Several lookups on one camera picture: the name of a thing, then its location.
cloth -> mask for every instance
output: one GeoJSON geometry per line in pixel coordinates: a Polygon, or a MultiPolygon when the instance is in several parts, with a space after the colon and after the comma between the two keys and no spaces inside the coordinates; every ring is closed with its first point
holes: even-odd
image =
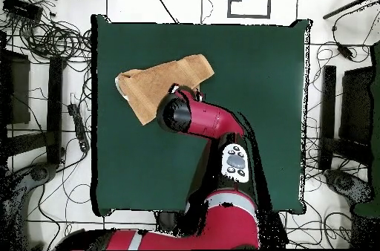
{"type": "Polygon", "coordinates": [[[156,117],[157,107],[173,83],[199,89],[213,74],[207,59],[197,54],[147,70],[129,70],[119,74],[115,84],[144,126],[156,117]]]}

metal leg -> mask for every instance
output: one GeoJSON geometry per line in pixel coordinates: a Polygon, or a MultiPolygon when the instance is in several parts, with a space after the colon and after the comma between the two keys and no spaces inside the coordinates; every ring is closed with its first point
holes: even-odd
{"type": "Polygon", "coordinates": [[[320,170],[330,169],[333,161],[333,153],[327,150],[325,140],[326,138],[334,138],[335,85],[336,66],[326,65],[322,69],[321,119],[319,123],[320,149],[318,151],[318,169],[320,170]]]}
{"type": "Polygon", "coordinates": [[[330,17],[332,17],[332,16],[334,16],[336,14],[339,14],[339,13],[343,12],[344,10],[348,10],[351,7],[359,5],[362,2],[364,2],[364,1],[366,1],[366,0],[356,0],[354,2],[351,2],[351,3],[347,4],[347,5],[344,5],[344,6],[340,7],[340,8],[338,8],[337,10],[334,10],[333,12],[328,13],[327,15],[325,15],[324,19],[329,19],[330,17]]]}

wire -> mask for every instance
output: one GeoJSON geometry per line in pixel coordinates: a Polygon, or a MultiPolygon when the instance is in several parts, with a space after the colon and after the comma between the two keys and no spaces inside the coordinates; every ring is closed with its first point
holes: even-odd
{"type": "Polygon", "coordinates": [[[179,24],[179,22],[170,14],[168,8],[165,6],[163,0],[159,0],[161,2],[161,4],[163,5],[163,7],[165,8],[166,12],[170,15],[171,19],[173,19],[173,22],[176,23],[176,24],[179,24]]]}
{"type": "Polygon", "coordinates": [[[54,222],[57,226],[58,226],[58,232],[56,232],[56,235],[54,236],[54,238],[51,240],[51,242],[49,243],[49,246],[47,246],[47,251],[50,250],[50,247],[53,243],[53,241],[56,239],[56,237],[58,236],[59,232],[61,231],[61,226],[59,225],[59,223],[57,221],[55,221],[54,219],[52,219],[50,216],[47,216],[44,211],[42,211],[41,209],[41,200],[42,198],[44,197],[44,193],[45,193],[45,185],[42,185],[42,194],[41,194],[41,197],[39,198],[39,204],[38,204],[38,208],[39,208],[39,211],[41,212],[42,215],[44,215],[48,220],[54,222]]]}
{"type": "MultiPolygon", "coordinates": [[[[342,19],[343,17],[345,17],[345,16],[347,16],[347,15],[353,14],[354,12],[362,11],[364,8],[366,8],[366,7],[370,7],[370,6],[373,6],[373,5],[378,4],[378,3],[380,3],[380,1],[374,1],[374,2],[371,2],[371,3],[369,3],[369,4],[366,4],[366,5],[360,6],[360,7],[358,7],[358,8],[355,9],[355,10],[351,10],[350,12],[347,12],[347,13],[345,13],[345,14],[339,16],[339,17],[335,20],[334,25],[332,26],[332,37],[334,38],[334,41],[336,42],[336,44],[340,44],[340,43],[336,40],[336,37],[335,37],[335,32],[336,32],[336,30],[337,30],[336,25],[337,25],[337,23],[338,23],[338,21],[339,21],[340,19],[342,19]]],[[[372,25],[371,25],[371,27],[370,27],[370,30],[368,31],[367,36],[365,37],[363,43],[362,43],[361,46],[360,46],[361,49],[364,51],[364,53],[367,54],[366,57],[363,58],[363,59],[360,60],[360,61],[356,61],[356,60],[354,60],[354,59],[350,59],[352,62],[355,62],[355,63],[361,63],[361,62],[365,61],[365,60],[370,56],[370,51],[369,51],[368,47],[365,45],[365,42],[367,41],[368,37],[370,36],[370,34],[371,34],[371,32],[372,32],[373,27],[374,27],[374,25],[375,25],[375,23],[376,23],[376,20],[377,20],[377,18],[379,17],[379,14],[380,14],[380,11],[376,14],[376,16],[375,16],[375,18],[374,18],[374,20],[373,20],[373,23],[372,23],[372,25]]],[[[354,50],[354,52],[356,53],[356,55],[355,55],[353,58],[357,57],[357,55],[358,55],[357,51],[356,51],[354,48],[353,48],[352,50],[354,50]]]]}
{"type": "Polygon", "coordinates": [[[210,0],[207,0],[207,1],[209,1],[209,3],[211,4],[212,8],[211,8],[211,12],[210,12],[210,14],[209,14],[208,16],[206,16],[204,19],[202,19],[202,24],[203,24],[203,22],[204,22],[208,17],[211,16],[212,11],[214,10],[214,5],[212,4],[212,2],[211,2],[210,0]]]}

power adapter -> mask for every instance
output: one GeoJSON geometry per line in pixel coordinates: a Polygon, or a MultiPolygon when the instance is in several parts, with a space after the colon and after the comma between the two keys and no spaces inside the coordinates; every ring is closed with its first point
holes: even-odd
{"type": "Polygon", "coordinates": [[[347,46],[341,45],[339,42],[337,43],[337,46],[338,46],[338,52],[342,56],[344,56],[346,59],[349,59],[349,60],[353,59],[353,53],[347,46]]]}
{"type": "Polygon", "coordinates": [[[42,16],[42,7],[21,0],[4,0],[3,11],[24,17],[38,24],[42,16]]]}

black pole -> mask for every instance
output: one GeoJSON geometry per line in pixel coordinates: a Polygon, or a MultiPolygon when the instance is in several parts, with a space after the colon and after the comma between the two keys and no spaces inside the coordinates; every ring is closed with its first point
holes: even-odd
{"type": "Polygon", "coordinates": [[[356,0],[354,2],[351,2],[351,3],[347,4],[347,5],[344,5],[344,6],[340,7],[340,8],[338,8],[337,10],[334,10],[333,12],[328,13],[327,15],[325,15],[324,19],[329,19],[331,16],[339,14],[340,12],[343,12],[344,10],[348,10],[349,8],[354,7],[356,5],[359,5],[362,2],[364,2],[364,1],[366,1],[366,0],[356,0]]]}

